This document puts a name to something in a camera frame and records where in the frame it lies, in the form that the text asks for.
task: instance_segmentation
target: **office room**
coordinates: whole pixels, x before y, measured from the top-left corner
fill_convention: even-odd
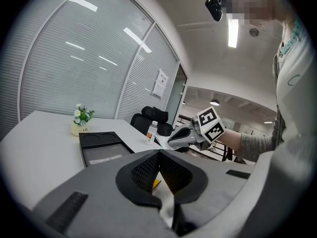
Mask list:
[[[2,196],[21,227],[11,232],[308,234],[310,3],[17,0],[0,50]]]

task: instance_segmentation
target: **white shirt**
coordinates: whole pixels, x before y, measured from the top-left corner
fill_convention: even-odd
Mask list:
[[[316,132],[317,126],[317,59],[316,50],[302,25],[300,41],[279,58],[276,94],[286,129],[283,140],[299,133]]]

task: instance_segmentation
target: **yellow object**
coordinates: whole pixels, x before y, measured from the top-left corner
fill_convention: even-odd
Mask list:
[[[155,190],[155,189],[158,187],[158,185],[160,184],[160,182],[161,182],[161,180],[155,179],[154,184],[153,184],[153,189],[152,189],[152,191]]]

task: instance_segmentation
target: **white desk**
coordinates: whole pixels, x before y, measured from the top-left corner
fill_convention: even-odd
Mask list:
[[[70,133],[73,116],[34,111],[0,143],[1,171],[15,196],[33,209],[52,189],[84,169],[79,138]],[[97,119],[90,132],[114,131],[134,152],[160,149],[124,120]]]

